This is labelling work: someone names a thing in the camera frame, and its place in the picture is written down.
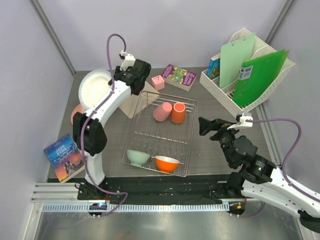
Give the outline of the orange mug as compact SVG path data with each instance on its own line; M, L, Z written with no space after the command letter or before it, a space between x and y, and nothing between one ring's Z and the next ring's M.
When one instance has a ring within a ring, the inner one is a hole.
M186 106L182 102L176 102L172 105L170 120L175 124L182 124L186 118Z

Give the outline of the white ceramic plate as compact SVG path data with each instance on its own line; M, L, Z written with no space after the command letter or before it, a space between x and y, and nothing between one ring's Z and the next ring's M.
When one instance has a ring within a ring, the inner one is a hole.
M78 98L85 111L93 107L111 88L111 79L111 73L105 69L92 70L82 79Z

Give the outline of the pink plastic cup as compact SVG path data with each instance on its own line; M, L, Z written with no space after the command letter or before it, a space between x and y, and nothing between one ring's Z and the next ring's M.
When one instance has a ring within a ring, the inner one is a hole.
M158 122L165 121L171 114L173 106L169 102L160 104L154 111L153 117Z

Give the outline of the pink rimmed plate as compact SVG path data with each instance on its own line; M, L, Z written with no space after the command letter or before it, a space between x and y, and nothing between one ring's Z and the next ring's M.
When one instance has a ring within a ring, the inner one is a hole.
M71 116L70 116L70 122L71 122L71 124L74 123L74 115L75 115L76 113L81 113L81 114L83 114L84 112L85 112L84 107L83 107L81 104L78 104L78 105L73 109L73 111L72 111L72 113L71 113Z

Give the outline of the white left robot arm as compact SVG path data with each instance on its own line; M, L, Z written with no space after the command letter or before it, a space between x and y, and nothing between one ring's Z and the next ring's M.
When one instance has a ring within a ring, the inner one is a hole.
M136 59L130 66L89 72L81 81L78 98L84 112L73 116L72 137L84 156L85 180L91 186L89 194L100 200L107 192L104 184L102 152L107 144L104 126L114 111L130 96L144 89L151 65Z

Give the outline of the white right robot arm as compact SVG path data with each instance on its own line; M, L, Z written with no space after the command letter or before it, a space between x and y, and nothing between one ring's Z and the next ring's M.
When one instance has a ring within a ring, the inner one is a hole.
M257 153L258 148L244 135L236 137L242 130L251 128L256 120L250 114L242 113L236 116L235 122L220 118L208 120L199 117L199 134L205 136L211 131L215 134L211 141L218 141L227 165L238 172L230 174L226 193L233 198L242 195L260 200L285 211L305 228L319 233L320 231L320 194L299 183L286 173L286 162L298 144L302 129L292 119L282 121L297 126L298 134L292 147L285 155L281 166Z

